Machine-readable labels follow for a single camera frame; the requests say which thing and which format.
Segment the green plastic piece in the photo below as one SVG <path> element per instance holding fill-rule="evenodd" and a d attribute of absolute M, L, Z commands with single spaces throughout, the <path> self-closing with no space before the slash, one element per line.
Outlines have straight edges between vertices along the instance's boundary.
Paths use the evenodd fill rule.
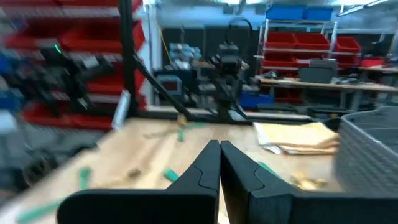
<path fill-rule="evenodd" d="M 91 169 L 89 167 L 83 167 L 79 172 L 80 190 L 88 188 L 90 181 Z"/>
<path fill-rule="evenodd" d="M 184 129 L 182 128 L 178 131 L 178 141 L 184 142 Z"/>
<path fill-rule="evenodd" d="M 175 182 L 179 178 L 178 174 L 170 169 L 164 171 L 164 177 L 169 179 L 171 182 Z"/>
<path fill-rule="evenodd" d="M 84 190 L 88 188 L 88 182 L 90 180 L 91 169 L 89 167 L 83 167 L 79 171 L 80 189 Z M 39 205 L 30 210 L 26 210 L 18 215 L 17 222 L 25 224 L 42 218 L 49 213 L 52 213 L 58 209 L 64 198 L 56 200 L 54 202 L 47 203 L 45 205 Z"/>
<path fill-rule="evenodd" d="M 266 169 L 268 172 L 270 172 L 271 174 L 274 174 L 276 177 L 280 178 L 280 176 L 278 174 L 276 174 L 271 168 L 269 168 L 269 166 L 267 166 L 267 164 L 263 163 L 263 162 L 259 162 L 259 165 Z"/>
<path fill-rule="evenodd" d="M 205 125 L 204 123 L 198 122 L 198 123 L 193 123 L 193 124 L 187 124 L 182 129 L 189 130 L 189 129 L 194 129 L 194 128 L 201 128 L 201 127 L 204 127 L 204 125 Z"/>
<path fill-rule="evenodd" d="M 45 205 L 32 208 L 30 210 L 26 210 L 18 215 L 17 222 L 20 224 L 25 224 L 42 218 L 43 216 L 56 211 L 62 201 L 63 199 L 60 199 Z"/>

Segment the yellow cable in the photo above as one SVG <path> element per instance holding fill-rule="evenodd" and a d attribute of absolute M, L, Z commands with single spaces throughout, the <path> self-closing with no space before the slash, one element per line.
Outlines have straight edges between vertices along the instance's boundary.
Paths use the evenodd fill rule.
<path fill-rule="evenodd" d="M 169 51 L 167 50 L 166 43 L 164 42 L 164 39 L 163 39 L 163 33 L 162 33 L 162 29 L 159 27 L 159 25 L 158 25 L 158 24 L 156 24 L 156 26 L 157 26 L 157 28 L 159 29 L 159 32 L 160 32 L 160 38 L 162 39 L 163 46 L 164 46 L 164 49 L 165 49 L 165 51 L 166 51 L 167 57 L 169 58 L 169 61 L 170 61 L 170 63 L 172 63 L 172 59 L 170 58 Z"/>

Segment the black metal frame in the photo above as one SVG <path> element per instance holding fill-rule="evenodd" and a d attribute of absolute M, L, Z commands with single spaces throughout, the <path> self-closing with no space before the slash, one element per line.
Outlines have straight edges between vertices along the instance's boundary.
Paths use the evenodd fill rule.
<path fill-rule="evenodd" d="M 228 124 L 252 124 L 255 121 L 262 121 L 268 123 L 287 123 L 287 124 L 302 124 L 309 123 L 313 120 L 308 119 L 295 119 L 295 118 L 267 118 L 267 117 L 256 117 L 249 116 L 247 121 L 232 121 L 230 119 L 220 119 L 219 117 L 213 116 L 212 114 L 194 114 L 179 103 L 175 98 L 167 93 L 167 90 L 150 74 L 146 69 L 145 65 L 140 61 L 139 56 L 134 48 L 134 39 L 132 38 L 132 10 L 131 0 L 119 0 L 119 12 L 120 12 L 120 32 L 121 32 L 121 43 L 123 47 L 123 77 L 124 87 L 130 93 L 129 108 L 127 111 L 126 118 L 141 117 L 141 118 L 155 118 L 155 119 L 177 119 L 177 113 L 185 115 L 188 121 L 202 121 L 210 123 L 228 123 Z M 172 106 L 177 110 L 177 113 L 173 112 L 153 112 L 153 111 L 142 111 L 138 109 L 138 103 L 136 100 L 136 86 L 134 80 L 134 71 L 138 69 L 152 86 L 166 99 Z"/>

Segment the wire mesh basket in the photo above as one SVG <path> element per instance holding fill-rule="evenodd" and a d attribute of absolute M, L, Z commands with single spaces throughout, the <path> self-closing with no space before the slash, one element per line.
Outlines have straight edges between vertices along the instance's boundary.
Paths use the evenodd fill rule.
<path fill-rule="evenodd" d="M 335 174 L 347 191 L 398 192 L 398 107 L 341 118 Z"/>

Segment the table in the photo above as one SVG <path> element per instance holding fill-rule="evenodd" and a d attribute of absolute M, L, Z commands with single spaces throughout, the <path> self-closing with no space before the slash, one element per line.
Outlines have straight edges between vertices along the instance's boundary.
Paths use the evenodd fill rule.
<path fill-rule="evenodd" d="M 363 85 L 340 85 L 340 84 L 330 84 L 330 83 L 308 83 L 300 82 L 298 79 L 285 78 L 283 80 L 271 80 L 261 78 L 260 82 L 262 85 L 272 85 L 279 87 L 297 87 L 297 88 L 320 88 L 327 90 L 354 90 L 354 98 L 351 104 L 351 111 L 358 111 L 359 105 L 361 103 L 363 91 L 377 91 L 382 93 L 389 93 L 398 95 L 398 88 L 393 86 L 386 86 L 381 84 L 363 84 Z M 345 102 L 340 102 L 341 107 L 345 107 Z"/>
<path fill-rule="evenodd" d="M 366 78 L 368 79 L 368 73 L 369 72 L 382 72 L 382 73 L 391 73 L 393 74 L 390 82 L 388 83 L 389 86 L 396 86 L 397 81 L 398 81 L 398 68 L 397 67 L 390 67 L 390 68 L 386 68 L 383 65 L 376 65 L 376 66 L 372 66 L 372 67 L 360 67 L 360 70 L 362 70 L 362 74 L 361 74 L 361 78 Z M 387 94 L 386 100 L 387 101 L 391 101 L 392 99 L 392 94 Z"/>
<path fill-rule="evenodd" d="M 119 131 L 107 134 L 98 143 L 96 151 L 85 151 L 68 161 L 29 191 L 15 198 L 0 210 L 0 223 L 15 223 L 16 216 L 34 205 L 66 197 L 78 190 L 78 171 L 84 166 L 93 170 L 93 185 L 114 179 L 134 167 L 142 174 L 132 182 L 113 188 L 165 189 L 170 181 L 163 177 L 165 169 L 181 175 L 193 162 L 209 140 L 229 140 L 255 161 L 265 162 L 283 179 L 290 182 L 293 172 L 305 172 L 308 177 L 329 182 L 325 190 L 339 191 L 331 168 L 333 156 L 275 155 L 258 146 L 252 126 L 206 124 L 202 128 L 186 131 L 185 142 L 178 142 L 177 133 L 147 139 L 145 134 L 176 129 L 175 121 L 139 119 L 127 121 Z M 223 194 L 220 194 L 220 211 L 226 213 Z M 55 213 L 32 223 L 55 224 Z"/>

